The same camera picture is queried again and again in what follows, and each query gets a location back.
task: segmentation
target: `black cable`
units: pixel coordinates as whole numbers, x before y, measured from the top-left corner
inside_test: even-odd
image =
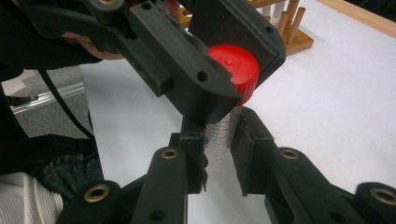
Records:
[[[38,70],[38,73],[43,78],[43,80],[46,83],[46,85],[48,86],[50,92],[52,92],[52,95],[55,97],[56,101],[61,106],[62,110],[67,115],[67,117],[69,117],[72,120],[72,122],[79,128],[79,130],[82,131],[85,135],[87,135],[87,137],[89,137],[92,140],[95,139],[93,134],[91,134],[87,129],[84,128],[84,126],[82,126],[82,124],[74,116],[73,112],[70,110],[70,108],[64,102],[64,99],[62,98],[61,94],[59,94],[58,90],[56,90],[56,87],[53,84],[52,80],[50,79],[50,76],[47,73],[47,71],[46,70]]]

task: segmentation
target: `red bottle cap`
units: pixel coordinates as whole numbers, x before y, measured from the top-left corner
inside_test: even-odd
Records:
[[[231,82],[242,95],[238,105],[244,104],[256,89],[260,67],[256,58],[247,50],[233,45],[216,45],[209,49],[209,56],[223,65],[232,75]]]

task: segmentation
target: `wooden peg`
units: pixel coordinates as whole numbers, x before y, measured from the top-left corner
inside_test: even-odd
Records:
[[[289,12],[283,11],[280,14],[280,19],[279,23],[277,24],[277,31],[279,32],[280,35],[283,34],[283,31],[285,30],[286,22],[288,21],[289,17]]]
[[[305,13],[305,7],[300,7],[297,11],[296,17],[294,18],[294,22],[293,25],[291,26],[286,44],[291,44],[293,42],[294,37],[297,34],[298,27],[300,26],[301,20],[303,19],[304,13]]]
[[[288,17],[288,22],[286,23],[286,30],[289,30],[291,27],[291,23],[293,22],[294,15],[296,14],[297,7],[299,4],[300,0],[290,0],[288,4],[288,12],[289,12],[289,17]]]

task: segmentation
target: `white tabletop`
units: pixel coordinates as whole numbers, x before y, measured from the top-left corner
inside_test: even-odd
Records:
[[[300,6],[314,46],[289,56],[246,106],[334,185],[396,188],[396,40],[318,2]],[[81,69],[105,178],[124,186],[147,172],[182,117],[126,61]],[[230,154],[207,192],[189,195],[189,223],[269,223],[263,196],[242,197]]]

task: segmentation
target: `black sleeve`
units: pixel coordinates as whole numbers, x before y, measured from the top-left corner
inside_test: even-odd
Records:
[[[0,81],[17,77],[23,69],[56,69],[97,63],[80,45],[42,37],[22,11],[9,0],[0,1]]]

